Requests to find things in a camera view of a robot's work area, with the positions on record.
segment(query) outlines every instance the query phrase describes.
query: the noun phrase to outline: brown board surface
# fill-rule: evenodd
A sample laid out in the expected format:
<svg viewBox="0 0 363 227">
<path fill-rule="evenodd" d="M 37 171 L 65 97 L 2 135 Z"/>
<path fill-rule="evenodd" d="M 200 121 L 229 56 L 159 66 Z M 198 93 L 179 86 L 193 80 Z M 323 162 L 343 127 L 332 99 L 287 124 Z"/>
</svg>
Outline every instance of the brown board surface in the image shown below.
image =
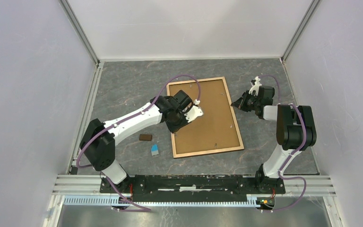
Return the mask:
<svg viewBox="0 0 363 227">
<path fill-rule="evenodd" d="M 224 77 L 199 79 L 204 115 L 172 134 L 173 157 L 188 157 L 244 149 L 239 126 L 230 106 L 229 90 Z M 193 100 L 198 96 L 194 80 L 169 83 L 167 94 L 179 90 Z"/>
</svg>

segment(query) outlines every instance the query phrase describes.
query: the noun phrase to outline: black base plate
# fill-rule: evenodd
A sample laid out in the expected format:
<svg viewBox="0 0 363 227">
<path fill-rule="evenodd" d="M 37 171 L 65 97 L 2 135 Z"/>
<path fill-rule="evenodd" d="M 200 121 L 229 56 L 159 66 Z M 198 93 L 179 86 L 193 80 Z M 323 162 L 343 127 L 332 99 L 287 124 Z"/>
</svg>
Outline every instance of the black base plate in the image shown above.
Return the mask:
<svg viewBox="0 0 363 227">
<path fill-rule="evenodd" d="M 247 194 L 272 194 L 272 188 L 276 194 L 286 193 L 282 179 L 274 185 L 257 185 L 254 176 L 243 175 L 136 175 L 125 179 L 118 188 L 121 193 L 132 193 L 137 202 L 247 201 Z M 194 186 L 208 191 L 183 191 L 183 187 Z M 100 193 L 116 192 L 103 178 Z"/>
</svg>

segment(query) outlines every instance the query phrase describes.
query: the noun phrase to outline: gray floor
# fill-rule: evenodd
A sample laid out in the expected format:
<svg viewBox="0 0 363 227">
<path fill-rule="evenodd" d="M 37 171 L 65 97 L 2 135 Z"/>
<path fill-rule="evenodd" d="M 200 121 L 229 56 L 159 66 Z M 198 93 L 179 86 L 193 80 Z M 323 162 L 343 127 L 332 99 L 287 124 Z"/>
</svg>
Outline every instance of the gray floor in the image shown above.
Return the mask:
<svg viewBox="0 0 363 227">
<path fill-rule="evenodd" d="M 293 198 L 276 199 L 276 207 L 291 204 Z M 282 212 L 261 214 L 255 208 L 152 207 L 151 213 L 118 213 L 109 207 L 63 206 L 60 227 L 329 227 L 325 203 L 320 197 L 304 197 Z"/>
<path fill-rule="evenodd" d="M 153 98 L 170 77 L 182 73 L 192 74 L 198 79 L 225 77 L 232 101 L 251 87 L 250 80 L 255 76 L 274 75 L 281 85 L 281 102 L 293 102 L 279 59 L 106 62 L 91 119 L 106 121 L 136 110 Z M 277 89 L 272 78 L 263 78 L 261 82 Z M 126 138 L 116 147 L 116 159 L 130 175 L 254 174 L 277 144 L 276 123 L 260 120 L 254 113 L 235 112 L 245 150 L 174 159 L 170 132 L 162 123 Z M 153 141 L 139 141 L 140 133 L 152 134 Z M 155 143 L 159 148 L 158 157 L 152 157 L 150 152 Z M 83 157 L 81 163 L 86 164 L 87 160 Z M 308 149 L 296 157 L 285 173 L 317 173 L 311 151 Z M 78 174 L 94 175 L 98 172 L 87 168 L 79 170 Z"/>
</svg>

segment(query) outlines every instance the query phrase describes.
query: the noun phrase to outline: cable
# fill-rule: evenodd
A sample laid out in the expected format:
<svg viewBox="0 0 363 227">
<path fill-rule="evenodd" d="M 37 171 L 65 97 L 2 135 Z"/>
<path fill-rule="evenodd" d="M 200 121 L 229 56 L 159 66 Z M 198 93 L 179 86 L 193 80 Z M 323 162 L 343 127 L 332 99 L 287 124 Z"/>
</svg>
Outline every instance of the cable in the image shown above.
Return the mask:
<svg viewBox="0 0 363 227">
<path fill-rule="evenodd" d="M 301 114 L 300 114 L 300 111 L 298 110 L 298 108 L 293 104 L 293 103 L 291 103 L 291 104 L 289 104 L 290 106 L 292 106 L 293 107 L 293 109 L 296 111 L 296 113 L 297 113 L 297 116 L 298 116 L 298 118 L 300 119 L 300 124 L 301 124 L 301 128 L 302 128 L 302 134 L 303 134 L 303 137 L 302 137 L 302 142 L 301 142 L 301 144 L 300 144 L 300 146 L 299 147 L 297 147 L 297 149 L 295 149 L 290 155 L 289 155 L 289 157 L 285 160 L 285 162 L 283 163 L 283 165 L 280 167 L 280 169 L 278 170 L 278 172 L 277 172 L 277 174 L 279 175 L 279 177 L 282 179 L 282 180 L 284 180 L 284 181 L 286 181 L 286 180 L 296 180 L 296 179 L 301 179 L 302 181 L 304 181 L 304 188 L 302 189 L 302 192 L 301 192 L 301 195 L 298 197 L 298 199 L 294 202 L 294 203 L 292 203 L 292 204 L 290 204 L 290 205 L 288 205 L 287 207 L 283 207 L 283 208 L 278 208 L 278 209 L 276 209 L 276 210 L 261 210 L 261 212 L 265 212 L 265 213 L 273 213 L 273 212 L 275 212 L 275 211 L 283 211 L 283 210 L 286 210 L 286 209 L 289 209 L 289 208 L 291 208 L 291 207 L 293 207 L 293 206 L 295 206 L 302 198 L 303 198 L 303 196 L 304 196 L 304 194 L 305 194 L 305 190 L 307 189 L 307 181 L 305 180 L 305 178 L 304 177 L 302 177 L 302 176 L 294 176 L 294 177 L 284 177 L 284 176 L 282 176 L 282 174 L 281 174 L 281 171 L 283 171 L 283 169 L 285 168 L 285 166 L 287 165 L 287 163 L 290 161 L 290 159 L 291 159 L 291 157 L 292 157 L 292 155 L 294 155 L 297 151 L 299 151 L 301 148 L 303 148 L 304 147 L 304 145 L 305 145 L 305 142 L 307 141 L 307 130 L 305 129 L 305 125 L 304 125 L 304 120 L 303 120 L 303 117 L 301 116 Z"/>
<path fill-rule="evenodd" d="M 176 78 L 179 78 L 179 77 L 189 77 L 191 79 L 193 79 L 196 83 L 197 83 L 197 86 L 198 86 L 198 97 L 197 97 L 197 101 L 199 101 L 199 99 L 201 98 L 201 86 L 199 85 L 199 82 L 198 80 L 193 77 L 192 75 L 188 75 L 188 74 L 180 74 L 180 75 L 177 75 L 177 76 L 174 76 L 172 78 L 170 78 L 161 88 L 161 90 L 158 92 L 158 94 L 155 96 L 154 100 L 151 102 L 151 104 L 145 108 L 143 111 L 141 112 L 138 112 L 138 113 L 135 113 L 131 116 L 128 116 L 128 117 L 125 117 L 123 119 L 121 119 L 120 121 L 118 121 L 116 124 L 113 124 L 105 129 L 103 129 L 102 131 L 100 131 L 99 133 L 97 133 L 93 138 L 91 138 L 85 145 L 84 147 L 81 149 L 81 151 L 79 152 L 78 154 L 78 157 L 77 157 L 77 160 L 76 160 L 76 166 L 77 168 L 86 168 L 86 167 L 89 167 L 89 166 L 92 166 L 92 164 L 89 164 L 89 165 L 84 165 L 84 166 L 80 166 L 80 159 L 81 159 L 81 156 L 84 154 L 84 152 L 87 150 L 87 148 L 91 145 L 91 143 L 94 142 L 94 140 L 96 140 L 96 138 L 100 137 L 102 134 L 104 134 L 105 132 L 109 131 L 110 129 L 113 129 L 115 127 L 117 127 L 119 124 L 125 122 L 125 121 L 128 121 L 134 117 L 137 117 L 139 115 L 141 115 L 143 112 L 149 110 L 153 105 L 155 105 L 156 101 L 158 100 L 159 96 L 162 94 L 162 92 L 165 90 L 166 86 L 174 79 Z M 149 208 L 146 208 L 146 207 L 142 207 L 142 206 L 139 206 L 135 203 L 133 203 L 132 201 L 128 200 L 126 197 L 124 197 L 120 191 L 116 188 L 116 186 L 114 185 L 114 183 L 112 182 L 112 180 L 109 179 L 109 177 L 106 177 L 108 179 L 108 182 L 109 184 L 112 186 L 112 188 L 119 194 L 119 196 L 124 199 L 127 203 L 131 204 L 131 205 L 134 205 L 138 208 L 140 208 L 140 210 L 119 210 L 119 211 L 124 211 L 124 212 L 150 212 L 151 209 Z"/>
<path fill-rule="evenodd" d="M 275 76 L 272 76 L 272 75 L 261 75 L 261 76 L 258 76 L 258 78 L 262 78 L 262 77 L 272 77 L 275 80 L 276 85 L 277 85 L 277 101 L 280 103 L 280 85 L 279 85 L 279 81 L 276 79 Z"/>
</svg>

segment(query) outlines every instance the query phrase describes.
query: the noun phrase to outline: gray marbled surface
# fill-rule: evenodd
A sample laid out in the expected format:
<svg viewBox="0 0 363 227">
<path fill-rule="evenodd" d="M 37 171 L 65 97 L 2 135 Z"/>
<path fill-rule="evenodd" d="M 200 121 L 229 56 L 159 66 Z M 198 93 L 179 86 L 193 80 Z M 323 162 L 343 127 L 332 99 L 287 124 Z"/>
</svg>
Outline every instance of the gray marbled surface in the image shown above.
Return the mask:
<svg viewBox="0 0 363 227">
<path fill-rule="evenodd" d="M 130 113 L 155 97 L 170 77 L 183 73 L 192 74 L 198 79 L 225 77 L 232 101 L 251 87 L 250 80 L 255 76 L 274 75 L 281 86 L 281 102 L 293 102 L 293 94 L 279 59 L 106 62 L 91 119 L 107 121 Z M 263 78 L 261 83 L 277 89 L 272 78 Z M 254 174 L 277 144 L 276 123 L 260 120 L 253 112 L 235 110 L 235 113 L 245 147 L 242 151 L 174 159 L 171 135 L 162 123 L 126 138 L 116 147 L 116 159 L 130 175 Z M 141 133 L 152 134 L 153 140 L 139 141 L 138 135 Z M 151 156 L 153 144 L 158 145 L 158 157 Z M 87 163 L 85 157 L 81 163 Z M 317 173 L 311 151 L 308 149 L 297 156 L 285 173 Z M 87 168 L 80 169 L 78 174 L 98 172 Z"/>
</svg>

